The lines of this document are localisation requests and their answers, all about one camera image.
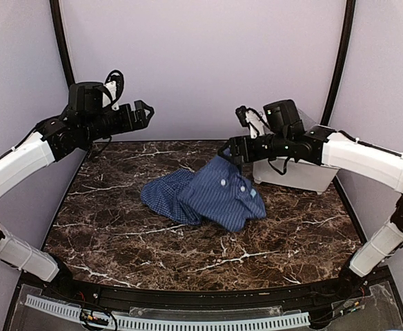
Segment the grey folded shirt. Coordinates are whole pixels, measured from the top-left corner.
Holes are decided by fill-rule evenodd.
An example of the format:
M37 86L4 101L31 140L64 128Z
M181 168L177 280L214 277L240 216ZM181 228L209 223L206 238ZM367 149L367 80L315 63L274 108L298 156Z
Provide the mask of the grey folded shirt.
M302 120L305 131L309 131L317 125L317 122L310 118L303 110L297 109L300 119Z

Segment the right black frame post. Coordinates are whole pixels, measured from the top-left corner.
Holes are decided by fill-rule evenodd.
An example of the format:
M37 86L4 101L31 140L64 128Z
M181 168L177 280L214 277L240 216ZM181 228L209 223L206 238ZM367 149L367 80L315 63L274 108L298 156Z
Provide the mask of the right black frame post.
M346 56L351 39L351 32L353 27L353 21L355 17L356 0L346 0L346 6L344 11L344 19L342 22L342 31L340 35L339 47L337 50L337 57L335 60L335 66L331 79L331 84L328 90L326 103L320 120L320 124L327 126L330 123L337 94L339 92L342 75L344 72L344 66L346 63Z

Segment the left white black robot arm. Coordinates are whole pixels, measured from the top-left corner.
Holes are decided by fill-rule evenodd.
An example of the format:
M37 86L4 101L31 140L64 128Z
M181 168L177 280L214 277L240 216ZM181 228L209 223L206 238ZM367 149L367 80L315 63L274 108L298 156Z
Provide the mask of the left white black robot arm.
M76 149L87 150L100 139L147 128L155 111L142 100L120 105L122 79L70 86L68 104L60 115L39 122L17 146L0 157L0 198L39 170ZM0 260L46 283L64 301L78 295L69 270L52 255L34 248L0 224Z

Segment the white plastic bin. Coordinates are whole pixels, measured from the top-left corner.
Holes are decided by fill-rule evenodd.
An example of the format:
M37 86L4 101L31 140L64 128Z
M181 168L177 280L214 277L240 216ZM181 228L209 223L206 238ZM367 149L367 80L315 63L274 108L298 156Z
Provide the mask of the white plastic bin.
M286 157L280 157L272 162L268 162L268 159L254 162L254 182L269 183L322 194L330 186L339 170L338 168L315 165L303 160L299 160L297 163L289 160L286 164L286 173L281 175L275 169L281 172L285 160Z

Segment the black frame post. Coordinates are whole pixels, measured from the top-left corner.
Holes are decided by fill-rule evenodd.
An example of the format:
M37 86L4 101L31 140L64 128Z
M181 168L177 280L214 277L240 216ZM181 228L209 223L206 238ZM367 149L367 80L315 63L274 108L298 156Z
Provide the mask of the black frame post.
M49 0L52 24L55 32L55 39L63 74L68 88L75 83L75 76L72 70L72 64L66 41L66 34L63 26L60 0Z
M339 47L337 50L337 57L335 60L335 66L331 79L331 84L328 90L326 103L320 120L320 124L327 126L330 123L337 94L339 92L342 75L344 72L344 66L346 63L346 56L351 39L351 32L353 27L353 21L355 17L356 0L346 0L346 6L344 11L344 19L342 22L342 31L340 35Z

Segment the clear acrylic plate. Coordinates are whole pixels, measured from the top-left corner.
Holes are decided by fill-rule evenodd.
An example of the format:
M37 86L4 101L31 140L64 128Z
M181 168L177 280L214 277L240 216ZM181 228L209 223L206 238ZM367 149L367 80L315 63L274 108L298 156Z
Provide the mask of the clear acrylic plate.
M261 319L282 316L281 306L263 308L239 308L239 309L196 309L184 310L183 308L140 308L132 307L128 316L143 319L162 319L173 321L232 321L244 319Z

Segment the black curved front rail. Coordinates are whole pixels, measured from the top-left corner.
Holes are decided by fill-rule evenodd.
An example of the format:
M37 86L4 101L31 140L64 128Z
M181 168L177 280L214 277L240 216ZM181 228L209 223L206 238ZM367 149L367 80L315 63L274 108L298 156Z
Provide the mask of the black curved front rail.
M98 305L109 310L127 312L132 308L181 310L234 310L280 307L283 311L302 310L326 314L342 301L367 297L366 285L351 292L338 290L337 279L305 285L260 290L189 292L141 290L115 285L99 285L63 278L56 283L40 283L44 294L77 300L87 307Z

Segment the blue checked long sleeve shirt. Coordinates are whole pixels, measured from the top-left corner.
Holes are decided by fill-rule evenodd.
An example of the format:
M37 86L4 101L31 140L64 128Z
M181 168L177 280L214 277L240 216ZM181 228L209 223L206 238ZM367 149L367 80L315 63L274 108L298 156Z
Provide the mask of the blue checked long sleeve shirt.
M236 165L216 156L197 172L179 169L147 183L141 201L181 224L208 219L229 232L266 217L264 201Z

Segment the left black frame post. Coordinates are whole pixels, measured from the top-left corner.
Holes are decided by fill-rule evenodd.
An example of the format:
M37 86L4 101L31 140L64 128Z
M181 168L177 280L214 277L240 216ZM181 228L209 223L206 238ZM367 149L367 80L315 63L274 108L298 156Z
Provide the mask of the left black frame post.
M75 76L72 70L72 64L66 41L66 34L63 26L60 0L49 0L52 24L55 32L55 39L63 74L68 88L75 83Z

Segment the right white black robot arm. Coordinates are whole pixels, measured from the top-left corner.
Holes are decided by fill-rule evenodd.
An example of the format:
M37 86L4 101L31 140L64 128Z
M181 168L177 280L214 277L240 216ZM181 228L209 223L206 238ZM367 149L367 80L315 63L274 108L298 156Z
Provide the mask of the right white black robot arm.
M348 170L368 177L401 194L394 213L386 223L351 257L333 284L333 294L349 298L374 267L403 246L403 153L387 150L343 130L316 125L305 130L295 102L276 101L263 107L264 116L246 106L236 109L239 122L253 133L227 140L220 157L237 166L278 157L317 166Z

